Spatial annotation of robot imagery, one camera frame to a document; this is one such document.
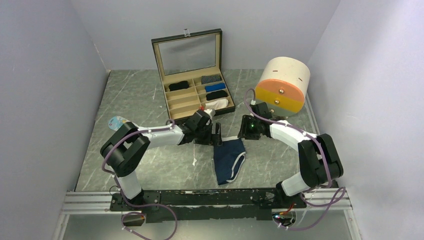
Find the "black underwear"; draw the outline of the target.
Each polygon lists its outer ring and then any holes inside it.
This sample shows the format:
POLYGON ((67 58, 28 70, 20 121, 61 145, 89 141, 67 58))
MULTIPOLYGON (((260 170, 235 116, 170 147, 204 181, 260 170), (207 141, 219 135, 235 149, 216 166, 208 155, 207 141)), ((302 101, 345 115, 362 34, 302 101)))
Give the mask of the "black underwear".
POLYGON ((170 92, 172 92, 172 91, 188 89, 189 87, 190 87, 189 82, 187 80, 183 80, 183 81, 180 81, 180 82, 171 83, 168 86, 168 89, 169 89, 170 92))

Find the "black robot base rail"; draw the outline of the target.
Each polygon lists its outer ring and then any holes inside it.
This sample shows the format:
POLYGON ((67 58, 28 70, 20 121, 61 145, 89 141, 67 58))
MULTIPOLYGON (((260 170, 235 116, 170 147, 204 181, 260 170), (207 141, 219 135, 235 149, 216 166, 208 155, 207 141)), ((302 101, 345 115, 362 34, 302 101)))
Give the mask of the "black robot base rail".
POLYGON ((306 208, 299 194, 285 196, 276 188, 209 190, 146 190, 142 204, 127 204, 120 193, 111 196, 111 212, 146 215, 147 223, 164 221, 250 219, 267 221, 273 215, 306 208))

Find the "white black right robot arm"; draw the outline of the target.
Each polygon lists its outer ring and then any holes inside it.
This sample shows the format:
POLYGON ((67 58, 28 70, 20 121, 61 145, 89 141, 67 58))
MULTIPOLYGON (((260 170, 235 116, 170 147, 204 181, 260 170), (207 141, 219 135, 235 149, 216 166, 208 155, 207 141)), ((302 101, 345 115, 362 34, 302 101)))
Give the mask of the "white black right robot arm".
POLYGON ((248 104, 249 115, 243 115, 238 136, 246 140, 259 140, 262 136, 278 140, 298 153, 299 172, 279 182, 281 190, 275 193, 275 202, 288 207, 294 196, 301 192, 330 186, 344 174, 344 168, 332 137, 317 135, 289 123, 275 120, 264 102, 248 104))

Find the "navy white underwear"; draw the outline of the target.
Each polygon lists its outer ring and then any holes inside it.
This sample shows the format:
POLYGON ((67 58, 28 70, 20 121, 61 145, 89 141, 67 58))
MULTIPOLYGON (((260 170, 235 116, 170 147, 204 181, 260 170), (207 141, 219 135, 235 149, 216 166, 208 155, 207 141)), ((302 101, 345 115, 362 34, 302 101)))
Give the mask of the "navy white underwear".
POLYGON ((213 162, 219 186, 233 182, 246 159, 246 149, 241 138, 224 137, 222 144, 213 147, 213 162))

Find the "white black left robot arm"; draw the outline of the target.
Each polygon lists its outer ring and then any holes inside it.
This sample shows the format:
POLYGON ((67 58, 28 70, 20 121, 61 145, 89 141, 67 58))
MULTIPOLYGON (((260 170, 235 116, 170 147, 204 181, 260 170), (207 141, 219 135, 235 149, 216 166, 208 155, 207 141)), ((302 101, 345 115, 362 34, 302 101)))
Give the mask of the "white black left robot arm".
POLYGON ((146 151, 163 146, 194 143, 205 146, 222 145, 221 124, 214 123, 214 110, 197 110, 184 121, 167 120, 157 127, 142 127, 131 121, 124 123, 100 148, 101 169, 112 175, 130 210, 144 202, 144 190, 136 169, 146 151))

